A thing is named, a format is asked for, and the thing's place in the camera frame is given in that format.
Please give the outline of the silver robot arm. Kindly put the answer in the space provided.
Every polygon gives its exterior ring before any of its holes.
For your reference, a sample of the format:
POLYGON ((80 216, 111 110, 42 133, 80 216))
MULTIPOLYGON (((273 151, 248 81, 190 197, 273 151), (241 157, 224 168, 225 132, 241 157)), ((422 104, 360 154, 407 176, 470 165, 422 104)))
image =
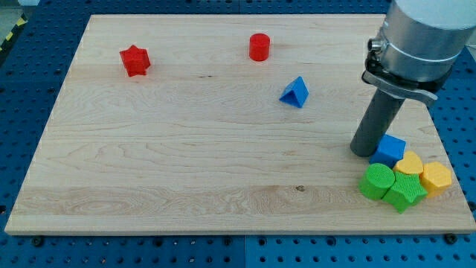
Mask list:
POLYGON ((432 105, 474 30, 475 0, 393 0, 367 42, 362 79, 377 88, 372 102, 432 105))

